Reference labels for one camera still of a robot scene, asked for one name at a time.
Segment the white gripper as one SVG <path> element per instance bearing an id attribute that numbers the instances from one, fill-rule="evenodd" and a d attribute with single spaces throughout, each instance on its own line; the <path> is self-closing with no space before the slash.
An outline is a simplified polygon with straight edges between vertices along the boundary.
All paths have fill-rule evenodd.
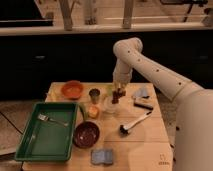
<path id="1" fill-rule="evenodd" d="M 114 83 L 114 90 L 117 92 L 119 87 L 122 87 L 122 95 L 126 95 L 125 86 L 131 81 L 131 74 L 130 73 L 121 73 L 118 71 L 113 72 L 113 83 Z"/>

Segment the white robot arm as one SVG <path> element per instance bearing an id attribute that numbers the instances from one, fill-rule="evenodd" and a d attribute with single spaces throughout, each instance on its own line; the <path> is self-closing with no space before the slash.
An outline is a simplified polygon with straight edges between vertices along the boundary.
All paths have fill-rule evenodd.
<path id="1" fill-rule="evenodd" d="M 113 83 L 122 89 L 135 69 L 177 104 L 176 133 L 172 171 L 213 171 L 213 89 L 162 66 L 142 54 L 137 38 L 117 41 L 113 53 L 117 61 Z"/>

